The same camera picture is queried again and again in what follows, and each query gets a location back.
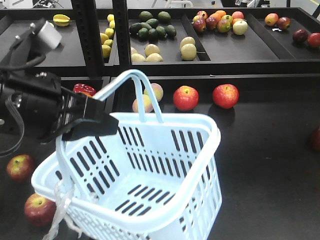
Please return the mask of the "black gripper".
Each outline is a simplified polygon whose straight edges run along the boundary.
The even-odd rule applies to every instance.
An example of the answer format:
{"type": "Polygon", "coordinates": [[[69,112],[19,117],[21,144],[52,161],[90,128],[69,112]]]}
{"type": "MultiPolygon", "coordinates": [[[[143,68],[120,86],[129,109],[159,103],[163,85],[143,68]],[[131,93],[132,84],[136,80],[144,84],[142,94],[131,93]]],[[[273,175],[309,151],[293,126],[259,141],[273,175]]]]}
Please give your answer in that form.
{"type": "Polygon", "coordinates": [[[48,143],[115,135],[119,120],[104,112],[103,101],[61,86],[60,77],[46,73],[2,73],[0,76],[0,132],[48,143]]]}

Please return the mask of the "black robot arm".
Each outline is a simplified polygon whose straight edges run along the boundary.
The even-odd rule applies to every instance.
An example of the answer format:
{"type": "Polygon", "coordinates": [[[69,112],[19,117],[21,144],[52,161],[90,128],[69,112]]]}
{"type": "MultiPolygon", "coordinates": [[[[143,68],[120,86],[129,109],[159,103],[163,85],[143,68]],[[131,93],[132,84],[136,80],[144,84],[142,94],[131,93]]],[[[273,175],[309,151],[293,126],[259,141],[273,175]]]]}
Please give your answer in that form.
{"type": "Polygon", "coordinates": [[[29,73],[46,57],[33,42],[18,37],[0,62],[0,134],[15,145],[25,136],[48,143],[58,136],[75,141],[116,134],[119,122],[104,102],[63,87],[53,73],[29,73]]]}

